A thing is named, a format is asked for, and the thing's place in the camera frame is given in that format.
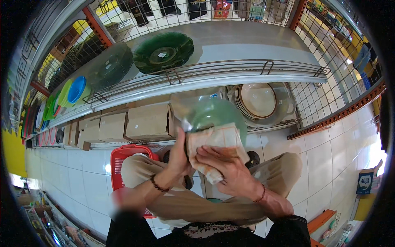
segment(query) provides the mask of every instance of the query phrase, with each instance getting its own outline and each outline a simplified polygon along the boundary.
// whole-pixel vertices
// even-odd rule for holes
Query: person's right hand
[[[199,147],[196,159],[222,173],[224,180],[217,184],[219,192],[247,197],[252,201],[257,201],[262,197],[263,185],[251,175],[239,158],[229,157],[225,148]]]

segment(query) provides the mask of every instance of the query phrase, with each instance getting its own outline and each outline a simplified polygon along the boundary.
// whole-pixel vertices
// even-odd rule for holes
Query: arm
[[[176,143],[170,152],[168,166],[154,177],[155,183],[162,189],[171,188],[174,182],[188,174],[191,169],[184,152],[184,141],[185,133],[180,129]],[[164,192],[155,188],[150,180],[139,184],[134,189],[116,191],[113,198],[119,212],[111,221],[106,246],[152,245],[156,237],[141,212]]]
[[[259,203],[272,221],[293,215],[292,204],[284,197],[264,188],[247,167],[238,158],[229,158],[218,147],[203,146],[197,149],[197,160],[208,164],[224,175],[224,180],[217,184],[218,191],[242,196]]]

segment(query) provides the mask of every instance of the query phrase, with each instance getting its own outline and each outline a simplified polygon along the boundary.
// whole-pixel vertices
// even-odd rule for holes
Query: shopping basket
[[[136,144],[128,144],[123,145],[119,148],[114,149],[111,152],[111,183],[113,186],[113,190],[117,190],[119,188],[125,187],[125,184],[122,180],[121,176],[121,168],[123,161],[136,153],[144,153],[147,154],[150,159],[159,161],[159,156],[153,153],[149,148],[143,145]],[[152,219],[156,218],[153,216],[148,209],[145,209],[144,218]]]

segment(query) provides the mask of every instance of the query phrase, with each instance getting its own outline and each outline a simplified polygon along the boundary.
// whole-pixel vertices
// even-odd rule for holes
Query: white bowl
[[[244,84],[241,101],[249,112],[260,118],[271,116],[276,109],[276,94],[268,83]]]

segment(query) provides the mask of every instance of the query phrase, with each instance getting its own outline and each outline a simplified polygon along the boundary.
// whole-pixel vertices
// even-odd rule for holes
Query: beaded bracelet
[[[254,201],[254,202],[260,202],[262,199],[263,199],[263,197],[265,196],[265,192],[266,192],[266,187],[262,184],[262,186],[263,186],[263,193],[262,193],[262,197],[259,199],[259,200],[256,200],[256,201]]]
[[[160,192],[164,192],[164,193],[168,192],[170,188],[162,189],[161,187],[159,187],[159,185],[156,184],[156,182],[155,182],[155,180],[154,180],[154,177],[155,177],[155,176],[156,176],[156,174],[152,174],[152,175],[151,175],[150,180],[151,180],[152,185],[153,185],[157,190],[159,190]]]

